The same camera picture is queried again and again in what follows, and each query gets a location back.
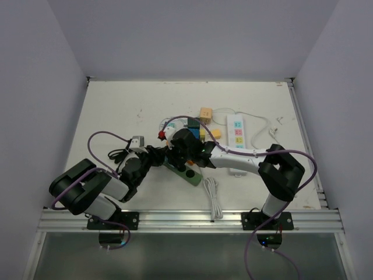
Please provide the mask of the green power strip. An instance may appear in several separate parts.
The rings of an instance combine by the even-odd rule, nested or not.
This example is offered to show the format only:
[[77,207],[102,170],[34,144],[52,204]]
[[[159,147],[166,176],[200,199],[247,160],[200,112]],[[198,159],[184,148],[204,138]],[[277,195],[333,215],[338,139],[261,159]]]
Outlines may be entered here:
[[202,175],[191,169],[189,166],[184,166],[184,168],[179,171],[176,167],[167,162],[165,162],[163,165],[194,187],[198,186],[202,181]]

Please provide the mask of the dark green dragon charger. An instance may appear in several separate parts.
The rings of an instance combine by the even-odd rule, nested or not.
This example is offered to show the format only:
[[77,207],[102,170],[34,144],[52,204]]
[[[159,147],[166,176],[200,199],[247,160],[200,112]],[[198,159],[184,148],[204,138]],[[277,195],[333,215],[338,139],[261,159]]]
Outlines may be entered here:
[[193,128],[193,129],[199,129],[199,127],[200,127],[199,118],[188,118],[187,127],[188,128]]

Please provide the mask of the wooden beige cube plug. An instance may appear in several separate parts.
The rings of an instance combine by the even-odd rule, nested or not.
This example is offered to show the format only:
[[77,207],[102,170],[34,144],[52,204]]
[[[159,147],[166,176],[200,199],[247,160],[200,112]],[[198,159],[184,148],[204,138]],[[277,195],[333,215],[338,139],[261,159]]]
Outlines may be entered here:
[[212,108],[201,107],[199,119],[201,120],[201,122],[208,125],[212,122],[212,114],[213,114]]

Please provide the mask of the white power strip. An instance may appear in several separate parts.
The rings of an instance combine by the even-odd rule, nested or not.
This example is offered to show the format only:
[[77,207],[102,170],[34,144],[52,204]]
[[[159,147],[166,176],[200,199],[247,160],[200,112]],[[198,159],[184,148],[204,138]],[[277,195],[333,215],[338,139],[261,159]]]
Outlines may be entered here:
[[244,119],[239,114],[228,114],[226,116],[228,146],[237,149],[246,148],[246,137]]

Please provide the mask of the blue cube plug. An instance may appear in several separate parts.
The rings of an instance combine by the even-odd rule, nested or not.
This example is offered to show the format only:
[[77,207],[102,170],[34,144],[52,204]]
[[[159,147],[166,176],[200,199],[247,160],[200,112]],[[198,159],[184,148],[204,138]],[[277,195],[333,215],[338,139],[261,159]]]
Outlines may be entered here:
[[188,128],[188,130],[192,132],[193,136],[196,139],[200,138],[200,129],[199,128]]

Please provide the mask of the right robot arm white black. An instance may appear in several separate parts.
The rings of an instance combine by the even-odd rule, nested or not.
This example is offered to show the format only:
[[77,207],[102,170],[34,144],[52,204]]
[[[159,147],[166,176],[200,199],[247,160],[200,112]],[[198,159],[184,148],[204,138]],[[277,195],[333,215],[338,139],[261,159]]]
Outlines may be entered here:
[[261,225],[267,229],[280,223],[280,215],[294,199],[305,173],[303,165],[278,144],[258,151],[220,146],[214,141],[202,142],[186,128],[166,127],[162,133],[172,165],[179,166],[190,160],[200,168],[228,168],[259,175],[269,191],[259,215]]

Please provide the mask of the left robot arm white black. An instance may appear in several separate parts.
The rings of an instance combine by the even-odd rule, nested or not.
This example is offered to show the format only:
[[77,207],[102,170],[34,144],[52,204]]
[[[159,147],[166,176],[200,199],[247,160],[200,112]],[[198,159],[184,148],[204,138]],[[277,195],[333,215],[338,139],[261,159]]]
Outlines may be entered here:
[[89,159],[81,160],[51,183],[49,192],[55,198],[52,209],[60,202],[73,215],[96,216],[108,229],[117,228],[121,222],[119,207],[103,195],[119,202],[129,201],[150,168],[164,163],[167,150],[148,145],[145,152],[135,153],[125,161],[119,177],[98,168]]

